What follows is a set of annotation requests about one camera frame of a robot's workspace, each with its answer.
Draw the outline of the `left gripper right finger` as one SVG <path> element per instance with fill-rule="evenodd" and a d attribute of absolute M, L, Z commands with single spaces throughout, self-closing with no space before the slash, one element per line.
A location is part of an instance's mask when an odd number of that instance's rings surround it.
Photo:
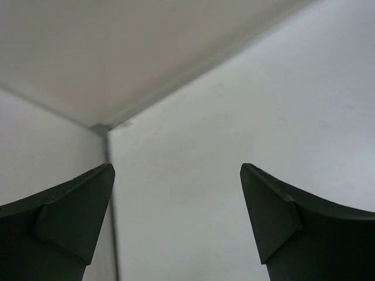
<path fill-rule="evenodd" d="M 271 280 L 374 279 L 373 212 L 325 200 L 249 163 L 240 178 Z"/>

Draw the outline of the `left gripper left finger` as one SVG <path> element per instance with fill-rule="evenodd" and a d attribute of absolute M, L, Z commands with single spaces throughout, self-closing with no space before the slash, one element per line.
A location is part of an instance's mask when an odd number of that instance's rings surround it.
<path fill-rule="evenodd" d="M 82 280 L 115 179 L 106 163 L 1 206 L 1 280 Z"/>

